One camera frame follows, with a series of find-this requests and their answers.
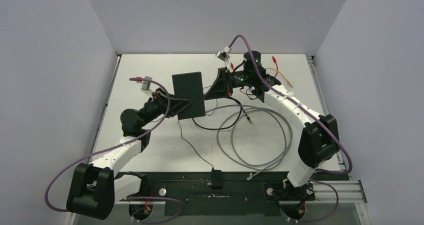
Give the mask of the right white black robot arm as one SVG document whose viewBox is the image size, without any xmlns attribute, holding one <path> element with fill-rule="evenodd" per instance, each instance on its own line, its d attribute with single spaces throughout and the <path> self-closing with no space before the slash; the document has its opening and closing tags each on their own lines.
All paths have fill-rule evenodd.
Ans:
<svg viewBox="0 0 424 225">
<path fill-rule="evenodd" d="M 298 159 L 283 180 L 283 194 L 289 199 L 303 198 L 313 174 L 339 152 L 338 125 L 332 115 L 322 115 L 305 106 L 291 91 L 262 66 L 262 55 L 253 50 L 243 54 L 240 68 L 220 67 L 206 100 L 230 98 L 235 88 L 248 87 L 264 104 L 282 114 L 300 130 Z"/>
</svg>

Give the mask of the dark grey network switch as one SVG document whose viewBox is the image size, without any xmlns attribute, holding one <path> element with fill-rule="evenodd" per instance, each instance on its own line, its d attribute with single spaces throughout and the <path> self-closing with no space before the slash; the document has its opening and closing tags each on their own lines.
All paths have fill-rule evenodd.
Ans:
<svg viewBox="0 0 424 225">
<path fill-rule="evenodd" d="M 178 120 L 205 117 L 202 73 L 200 71 L 180 73 L 171 77 L 175 97 L 190 101 L 190 104 L 178 113 Z"/>
</svg>

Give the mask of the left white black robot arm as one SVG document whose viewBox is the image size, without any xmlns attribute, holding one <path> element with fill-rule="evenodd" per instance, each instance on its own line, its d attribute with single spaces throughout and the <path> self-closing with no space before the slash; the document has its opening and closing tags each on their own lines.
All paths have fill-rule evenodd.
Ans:
<svg viewBox="0 0 424 225">
<path fill-rule="evenodd" d="M 120 170 L 135 156 L 141 154 L 150 142 L 151 131 L 144 126 L 157 119 L 172 118 L 192 102 L 176 98 L 158 88 L 140 109 L 127 108 L 120 115 L 123 136 L 119 147 L 104 151 L 90 163 L 78 164 L 73 172 L 66 201 L 71 213 L 104 220 L 114 205 L 128 196 L 144 200 L 149 186 L 134 172 L 120 175 Z"/>
</svg>

